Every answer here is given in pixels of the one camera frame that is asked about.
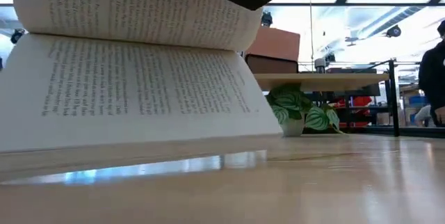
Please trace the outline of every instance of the white-green variegated leaf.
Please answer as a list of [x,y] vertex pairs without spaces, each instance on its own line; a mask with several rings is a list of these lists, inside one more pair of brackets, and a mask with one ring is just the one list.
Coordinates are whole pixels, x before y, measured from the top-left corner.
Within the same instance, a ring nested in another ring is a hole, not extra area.
[[275,103],[281,107],[292,110],[300,110],[297,93],[280,93],[275,98]]
[[283,124],[289,118],[289,112],[281,106],[272,105],[272,111],[280,124]]
[[325,130],[329,127],[329,118],[325,112],[314,106],[306,115],[305,126],[315,130]]
[[340,119],[337,113],[333,109],[326,111],[326,116],[329,118],[329,124],[331,124],[336,130],[340,130]]

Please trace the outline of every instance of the curled page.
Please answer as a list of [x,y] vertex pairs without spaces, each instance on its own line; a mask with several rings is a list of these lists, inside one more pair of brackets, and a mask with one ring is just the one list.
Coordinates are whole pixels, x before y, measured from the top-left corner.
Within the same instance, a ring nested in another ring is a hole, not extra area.
[[0,90],[0,174],[2,152],[281,134],[233,51],[30,34]]
[[261,22],[227,0],[14,0],[32,33],[245,50]]

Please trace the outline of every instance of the wooden shelf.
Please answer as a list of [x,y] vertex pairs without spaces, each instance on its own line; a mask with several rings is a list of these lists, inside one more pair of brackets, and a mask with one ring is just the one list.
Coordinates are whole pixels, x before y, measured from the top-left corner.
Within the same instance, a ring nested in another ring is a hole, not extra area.
[[349,91],[389,79],[388,74],[255,74],[264,91],[285,83],[301,83],[302,91]]

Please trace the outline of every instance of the white plant pot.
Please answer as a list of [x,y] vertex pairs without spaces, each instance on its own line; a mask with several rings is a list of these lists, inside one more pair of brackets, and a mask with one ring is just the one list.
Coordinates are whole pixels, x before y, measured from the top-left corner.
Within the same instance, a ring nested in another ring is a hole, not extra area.
[[297,137],[302,135],[305,128],[305,119],[294,120],[288,119],[285,123],[281,124],[284,137]]

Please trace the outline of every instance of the light wood tabletop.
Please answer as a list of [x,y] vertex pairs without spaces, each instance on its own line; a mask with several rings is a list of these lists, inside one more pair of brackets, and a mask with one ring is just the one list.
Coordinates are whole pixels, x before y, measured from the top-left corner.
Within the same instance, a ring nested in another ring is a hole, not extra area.
[[388,74],[255,74],[263,91],[286,83],[301,83],[302,91],[349,91],[389,79]]
[[0,185],[2,224],[445,223],[444,206],[444,140],[371,135]]

